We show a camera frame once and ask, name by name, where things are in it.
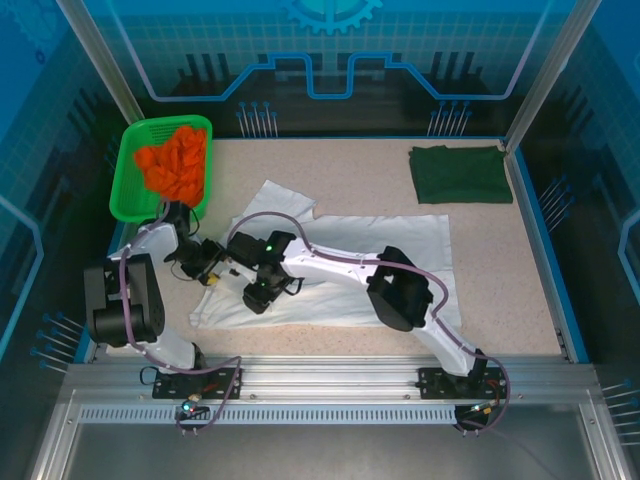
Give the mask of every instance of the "folded green towel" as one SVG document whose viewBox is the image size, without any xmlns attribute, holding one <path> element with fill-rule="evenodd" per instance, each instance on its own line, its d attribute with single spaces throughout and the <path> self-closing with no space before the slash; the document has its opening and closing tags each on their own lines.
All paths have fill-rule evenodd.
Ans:
<svg viewBox="0 0 640 480">
<path fill-rule="evenodd" d="M 512 203 L 497 147 L 413 147 L 409 155 L 418 203 Z"/>
</svg>

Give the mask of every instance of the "orange towel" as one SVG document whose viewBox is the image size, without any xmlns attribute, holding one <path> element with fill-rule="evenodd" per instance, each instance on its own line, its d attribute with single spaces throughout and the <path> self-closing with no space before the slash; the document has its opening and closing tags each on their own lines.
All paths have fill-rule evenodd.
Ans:
<svg viewBox="0 0 640 480">
<path fill-rule="evenodd" d="M 204 196 L 207 131 L 180 127 L 161 147 L 142 147 L 133 155 L 144 186 L 195 208 Z"/>
</svg>

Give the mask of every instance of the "white cloth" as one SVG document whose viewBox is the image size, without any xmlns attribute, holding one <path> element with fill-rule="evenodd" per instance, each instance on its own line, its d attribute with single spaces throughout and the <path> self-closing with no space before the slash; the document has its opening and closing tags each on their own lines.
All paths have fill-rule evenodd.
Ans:
<svg viewBox="0 0 640 480">
<path fill-rule="evenodd" d="M 314 200 L 266 181 L 247 209 L 233 219 L 262 211 L 287 213 L 304 227 L 309 240 L 320 246 L 361 253 L 382 252 L 387 245 L 401 249 L 418 267 L 439 277 L 449 289 L 449 301 L 442 317 L 454 327 L 461 326 L 458 297 L 452 270 L 449 218 L 447 215 L 407 217 L 338 217 L 313 219 Z M 242 232 L 266 239 L 273 230 L 298 234 L 288 220 L 264 216 L 242 225 Z M 222 241 L 226 242 L 227 234 Z M 244 277 L 224 275 L 207 288 L 189 320 L 195 328 L 242 328 L 277 325 L 319 325 L 331 327 L 384 326 L 378 320 L 366 291 L 329 282 L 305 281 L 296 296 L 280 295 L 262 315 L 242 302 Z M 433 282 L 429 288 L 437 304 L 442 292 Z"/>
</svg>

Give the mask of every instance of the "beige work surface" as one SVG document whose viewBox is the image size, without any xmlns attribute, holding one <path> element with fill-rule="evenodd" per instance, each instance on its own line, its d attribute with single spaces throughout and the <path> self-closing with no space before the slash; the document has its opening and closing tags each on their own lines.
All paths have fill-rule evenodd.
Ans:
<svg viewBox="0 0 640 480">
<path fill-rule="evenodd" d="M 419 205 L 409 171 L 413 146 L 477 147 L 492 140 L 217 140 L 213 193 L 200 233 L 218 239 L 265 180 L 317 200 L 315 216 L 429 215 L 450 218 L 462 333 L 487 353 L 558 354 L 558 341 L 524 224 L 512 205 Z M 410 334 L 385 327 L 281 326 L 196 330 L 188 315 L 204 292 L 157 272 L 167 324 L 205 353 L 415 355 Z"/>
</svg>

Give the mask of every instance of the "gear logo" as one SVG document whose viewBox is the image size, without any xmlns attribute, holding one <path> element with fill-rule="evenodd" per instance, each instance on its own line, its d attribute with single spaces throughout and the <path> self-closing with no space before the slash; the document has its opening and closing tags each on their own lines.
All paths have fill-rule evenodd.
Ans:
<svg viewBox="0 0 640 480">
<path fill-rule="evenodd" d="M 56 9 L 53 0 L 0 0 L 0 15 L 10 12 L 20 31 L 39 50 L 53 40 L 58 26 Z"/>
<path fill-rule="evenodd" d="M 336 30 L 347 33 L 349 27 L 360 28 L 363 19 L 371 20 L 374 8 L 382 7 L 381 0 L 283 0 L 289 20 L 297 20 L 300 27 L 311 27 L 313 33 Z"/>
</svg>

